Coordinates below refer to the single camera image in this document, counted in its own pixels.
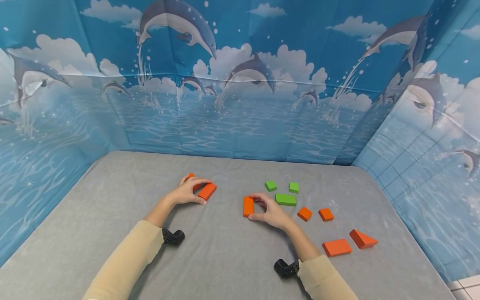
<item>white tile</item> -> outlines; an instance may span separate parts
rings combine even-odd
[[[452,294],[455,296],[456,300],[472,300],[464,289],[454,290]]]
[[[465,289],[472,300],[480,300],[480,286]]]
[[[447,286],[450,290],[463,288],[462,285],[458,282],[458,280],[447,283]]]
[[[459,280],[459,282],[464,288],[480,285],[480,275],[464,278]]]

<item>orange triangular prism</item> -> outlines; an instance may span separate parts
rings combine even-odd
[[[360,249],[370,248],[378,243],[376,239],[355,229],[350,232],[350,237]]]

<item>wooden block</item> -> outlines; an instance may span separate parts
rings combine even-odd
[[[276,190],[276,184],[273,180],[265,182],[265,187],[269,192]]]
[[[210,198],[210,196],[213,194],[213,192],[215,192],[215,190],[216,185],[214,185],[213,183],[209,183],[205,185],[205,187],[203,188],[203,190],[200,191],[200,193],[198,193],[198,196],[204,198],[205,200],[208,200],[208,198]]]
[[[294,195],[276,194],[275,195],[275,201],[279,205],[288,205],[288,206],[296,206],[297,205],[297,200],[295,199]]]
[[[303,221],[307,222],[308,219],[310,219],[310,217],[312,216],[312,212],[310,211],[310,209],[304,206],[298,212],[297,216],[299,216]]]
[[[195,177],[195,175],[193,173],[190,173],[188,174],[188,177],[187,177],[187,180],[192,178],[192,177]],[[201,184],[197,184],[193,187],[193,191],[196,191],[197,189],[199,189],[202,185]]]
[[[328,257],[349,254],[352,248],[346,239],[332,240],[322,244]]]
[[[333,220],[333,214],[330,211],[330,208],[324,208],[318,211],[318,214],[322,217],[324,222]]]
[[[248,217],[255,213],[255,208],[253,207],[253,198],[243,197],[243,216]]]
[[[299,184],[296,182],[290,182],[290,184],[288,185],[288,191],[298,194],[300,191]]]
[[[360,249],[371,248],[378,243],[376,239],[355,229],[350,232],[350,237]]]

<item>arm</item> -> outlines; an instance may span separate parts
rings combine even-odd
[[[163,244],[162,226],[177,204],[206,201],[192,193],[197,184],[210,180],[184,177],[180,186],[162,198],[130,231],[107,259],[85,293],[84,300],[127,300],[138,278]]]
[[[313,300],[358,300],[328,258],[273,199],[265,194],[250,197],[265,207],[266,212],[250,215],[248,219],[266,222],[288,235],[300,259],[298,276]]]

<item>green block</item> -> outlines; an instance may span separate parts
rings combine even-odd
[[[290,182],[290,185],[288,186],[288,191],[289,192],[294,192],[295,194],[299,193],[299,184],[296,182]]]
[[[294,195],[276,194],[275,195],[275,201],[279,205],[288,205],[288,206],[296,206],[297,205],[297,200],[295,200]]]
[[[276,190],[276,184],[273,180],[265,182],[265,187],[269,192]]]

